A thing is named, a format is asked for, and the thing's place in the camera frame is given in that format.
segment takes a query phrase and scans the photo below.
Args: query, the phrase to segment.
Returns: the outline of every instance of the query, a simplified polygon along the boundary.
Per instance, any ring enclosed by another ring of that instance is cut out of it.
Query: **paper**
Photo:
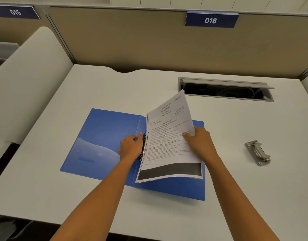
[[[136,183],[166,177],[203,179],[201,161],[182,133],[195,135],[184,91],[147,114],[145,153]]]

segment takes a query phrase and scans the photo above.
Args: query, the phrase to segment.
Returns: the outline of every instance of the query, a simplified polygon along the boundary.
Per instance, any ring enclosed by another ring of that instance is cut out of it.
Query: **hand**
[[[143,135],[140,132],[138,136],[130,135],[121,140],[121,146],[118,149],[118,154],[123,159],[129,159],[132,162],[141,154],[143,147]]]
[[[183,137],[188,141],[190,149],[194,154],[198,156],[205,164],[210,164],[213,161],[218,161],[218,156],[213,141],[211,139],[210,132],[205,128],[194,126],[195,136],[191,136],[189,133],[184,132]]]

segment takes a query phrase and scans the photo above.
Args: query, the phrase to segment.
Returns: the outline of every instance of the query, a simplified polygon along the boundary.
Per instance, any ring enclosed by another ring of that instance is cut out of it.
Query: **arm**
[[[121,140],[121,160],[106,178],[72,211],[51,241],[106,240],[128,171],[142,151],[142,133]]]
[[[218,156],[210,133],[195,127],[195,136],[184,132],[191,150],[205,163],[234,241],[278,241]]]

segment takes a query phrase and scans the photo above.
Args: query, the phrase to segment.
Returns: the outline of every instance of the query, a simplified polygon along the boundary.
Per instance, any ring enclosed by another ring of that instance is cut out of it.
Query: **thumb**
[[[143,134],[141,132],[138,133],[137,141],[143,141]]]
[[[193,136],[191,136],[189,133],[187,133],[187,132],[184,132],[183,134],[183,137],[186,139],[186,140],[189,140],[191,137],[193,137]]]

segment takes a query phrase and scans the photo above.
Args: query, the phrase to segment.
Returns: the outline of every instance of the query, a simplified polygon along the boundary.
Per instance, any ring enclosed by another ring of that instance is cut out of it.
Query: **white desk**
[[[0,214],[61,224],[100,182],[60,172],[92,108],[145,115],[177,93],[178,77],[267,82],[275,102],[187,96],[244,193],[281,240],[308,240],[308,95],[280,78],[74,65],[0,177]],[[272,162],[258,167],[244,143]],[[125,186],[111,232],[158,240],[232,240],[206,171],[206,200]]]

